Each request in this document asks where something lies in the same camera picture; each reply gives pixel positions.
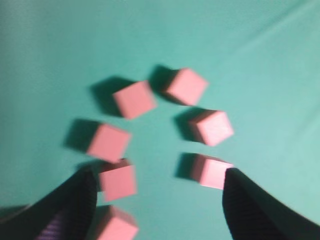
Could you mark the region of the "black right gripper left finger image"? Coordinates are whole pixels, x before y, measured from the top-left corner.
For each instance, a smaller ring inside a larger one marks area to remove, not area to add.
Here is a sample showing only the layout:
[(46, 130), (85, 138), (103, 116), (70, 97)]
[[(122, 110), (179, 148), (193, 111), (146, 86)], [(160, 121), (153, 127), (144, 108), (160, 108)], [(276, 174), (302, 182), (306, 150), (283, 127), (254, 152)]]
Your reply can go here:
[(91, 170), (79, 170), (40, 201), (0, 225), (2, 240), (84, 240), (97, 204)]

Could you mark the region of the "black right gripper right finger image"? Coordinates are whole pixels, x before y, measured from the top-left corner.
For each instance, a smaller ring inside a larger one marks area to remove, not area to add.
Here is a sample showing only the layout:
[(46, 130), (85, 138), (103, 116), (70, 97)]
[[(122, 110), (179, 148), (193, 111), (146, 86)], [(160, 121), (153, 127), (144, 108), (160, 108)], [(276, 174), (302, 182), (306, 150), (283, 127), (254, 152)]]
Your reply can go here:
[(234, 240), (318, 240), (320, 227), (293, 211), (237, 168), (225, 172), (223, 213)]

